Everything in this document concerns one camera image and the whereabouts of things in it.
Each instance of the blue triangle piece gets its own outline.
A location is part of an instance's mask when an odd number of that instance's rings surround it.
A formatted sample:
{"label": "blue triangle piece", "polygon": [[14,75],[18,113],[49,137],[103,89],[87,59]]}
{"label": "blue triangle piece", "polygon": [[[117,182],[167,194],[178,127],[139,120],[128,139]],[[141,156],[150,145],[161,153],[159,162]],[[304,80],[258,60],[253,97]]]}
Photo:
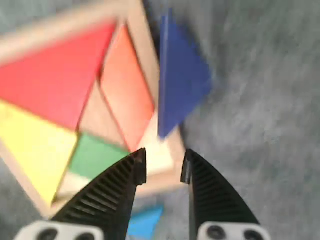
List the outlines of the blue triangle piece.
{"label": "blue triangle piece", "polygon": [[162,17],[158,135],[165,138],[211,91],[209,66],[172,17]]}
{"label": "blue triangle piece", "polygon": [[163,206],[157,206],[132,215],[127,234],[150,240],[163,211]]}

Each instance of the tangram puzzle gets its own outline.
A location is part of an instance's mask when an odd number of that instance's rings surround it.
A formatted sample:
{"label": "tangram puzzle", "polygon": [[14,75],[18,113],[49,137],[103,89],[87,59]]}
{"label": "tangram puzzle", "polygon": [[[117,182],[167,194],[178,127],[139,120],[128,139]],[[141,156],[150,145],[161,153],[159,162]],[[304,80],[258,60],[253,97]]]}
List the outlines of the tangram puzzle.
{"label": "tangram puzzle", "polygon": [[158,137],[159,65],[143,5],[82,6],[0,41],[0,157],[44,216],[139,148],[148,184],[176,186],[178,128]]}

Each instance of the green square piece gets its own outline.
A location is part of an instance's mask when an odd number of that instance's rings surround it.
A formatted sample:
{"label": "green square piece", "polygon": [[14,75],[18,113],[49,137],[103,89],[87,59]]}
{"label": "green square piece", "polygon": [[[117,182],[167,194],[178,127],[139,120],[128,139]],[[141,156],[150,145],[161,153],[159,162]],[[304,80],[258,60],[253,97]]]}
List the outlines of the green square piece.
{"label": "green square piece", "polygon": [[82,133],[73,153],[69,170],[90,180],[127,156],[129,152],[101,138]]}

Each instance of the wooden frame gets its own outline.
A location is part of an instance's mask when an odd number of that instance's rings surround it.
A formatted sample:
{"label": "wooden frame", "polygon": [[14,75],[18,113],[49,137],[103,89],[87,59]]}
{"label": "wooden frame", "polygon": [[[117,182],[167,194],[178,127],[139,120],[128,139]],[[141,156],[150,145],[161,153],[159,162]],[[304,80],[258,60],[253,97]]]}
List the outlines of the wooden frame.
{"label": "wooden frame", "polygon": [[[155,107],[158,106],[159,63],[150,33],[143,4],[140,0],[105,0],[98,3],[82,5],[67,10],[59,15],[45,19],[39,23],[24,27],[17,32],[6,34],[0,38],[0,65],[14,61],[24,54],[43,48],[56,40],[74,35],[90,26],[117,18],[125,21],[136,50],[140,67],[144,73],[153,97]],[[137,196],[170,189],[180,184],[180,175],[185,149],[177,127],[167,137],[169,151],[174,161],[173,169],[147,176],[147,184],[137,188]],[[0,157],[3,158],[10,171],[40,210],[43,216],[54,214],[70,198],[55,202],[51,209],[39,201],[40,195],[31,186],[27,176],[20,169],[12,154],[0,141]],[[64,195],[65,188],[60,189],[57,199]]]}

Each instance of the colored block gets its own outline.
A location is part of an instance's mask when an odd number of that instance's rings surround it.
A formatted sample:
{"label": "colored block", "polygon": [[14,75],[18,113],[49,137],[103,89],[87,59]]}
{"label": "colored block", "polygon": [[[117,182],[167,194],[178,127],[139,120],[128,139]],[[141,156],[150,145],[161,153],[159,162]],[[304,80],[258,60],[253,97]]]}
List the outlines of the colored block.
{"label": "colored block", "polygon": [[167,139],[162,140],[158,136],[158,112],[155,111],[137,149],[146,150],[147,174],[157,174],[174,167],[170,146]]}
{"label": "colored block", "polygon": [[75,130],[114,23],[97,25],[0,67],[0,99]]}
{"label": "colored block", "polygon": [[129,222],[127,235],[145,240],[152,239],[157,223],[163,212],[163,206],[155,206],[133,214]]}
{"label": "colored block", "polygon": [[130,151],[141,141],[154,104],[128,29],[122,25],[108,51],[101,89]]}
{"label": "colored block", "polygon": [[126,147],[117,123],[101,93],[98,81],[94,81],[89,99],[84,107],[79,129],[81,132],[101,137],[109,143]]}
{"label": "colored block", "polygon": [[84,133],[78,139],[69,171],[92,180],[128,154],[113,144]]}
{"label": "colored block", "polygon": [[0,100],[0,138],[49,206],[68,166],[77,135]]}
{"label": "colored block", "polygon": [[169,11],[160,33],[159,136],[182,123],[211,89],[209,66]]}

